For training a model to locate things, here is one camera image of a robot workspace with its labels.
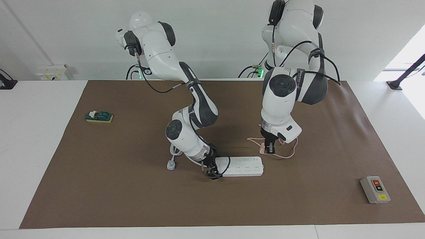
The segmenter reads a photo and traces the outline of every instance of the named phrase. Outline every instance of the power strip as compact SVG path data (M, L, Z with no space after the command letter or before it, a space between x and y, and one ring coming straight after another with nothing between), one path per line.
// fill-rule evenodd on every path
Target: power strip
M223 177L252 177L263 175L264 166L260 157L230 157L229 169ZM229 164L228 157L215 159L218 171L223 172Z

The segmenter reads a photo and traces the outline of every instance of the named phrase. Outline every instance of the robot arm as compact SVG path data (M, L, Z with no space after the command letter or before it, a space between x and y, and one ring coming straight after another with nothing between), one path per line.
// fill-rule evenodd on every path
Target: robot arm
M175 35L166 23L152 23L146 12L134 14L130 20L131 31L120 30L117 40L130 55L144 55L152 73L162 80L182 80L193 96L193 104L175 112L166 128L167 139L188 158L208 166L207 175L217 179L222 175L217 170L216 149L202 140L195 130L216 122L218 109L208 97L192 69L179 61L173 52Z
M294 79L290 69L284 68L280 60L287 58L281 45L297 48L308 58L308 71L325 74L322 37L317 31L322 17L322 8L313 5L311 0L290 0L287 3L276 0L272 5L269 24L263 29L263 39L270 50L265 62L269 72L264 79L261 110L261 134L265 138L267 154L275 153L274 143L277 139L292 142L300 135L301 127L291 117L295 101L313 105L323 100L327 93L328 81L323 76L306 74L304 69L298 69L293 75L296 76ZM277 67L270 64L274 46L268 39L273 38L273 28L275 44L280 45L275 51L276 61L279 59Z

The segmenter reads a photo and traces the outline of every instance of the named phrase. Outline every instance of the gray switch box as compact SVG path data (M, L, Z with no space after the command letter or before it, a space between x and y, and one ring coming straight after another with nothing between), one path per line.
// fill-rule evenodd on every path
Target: gray switch box
M363 190L371 204L379 204L391 201L387 190L378 176L368 176L360 180Z

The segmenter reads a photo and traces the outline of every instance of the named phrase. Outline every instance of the power socket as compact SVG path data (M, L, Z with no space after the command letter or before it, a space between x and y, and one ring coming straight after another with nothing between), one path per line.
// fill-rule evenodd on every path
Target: power socket
M263 163L260 157L230 157L229 169L223 177L252 177L263 175ZM215 159L219 172L223 172L229 164L228 157L218 157Z
M65 65L38 65L37 68L40 80L69 80L72 76Z

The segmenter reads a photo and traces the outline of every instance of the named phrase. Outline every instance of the white plug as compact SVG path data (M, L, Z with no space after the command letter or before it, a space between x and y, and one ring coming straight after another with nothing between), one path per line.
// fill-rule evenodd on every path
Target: white plug
M168 170L174 170L176 168L176 162L174 160L169 160L167 163L167 169Z

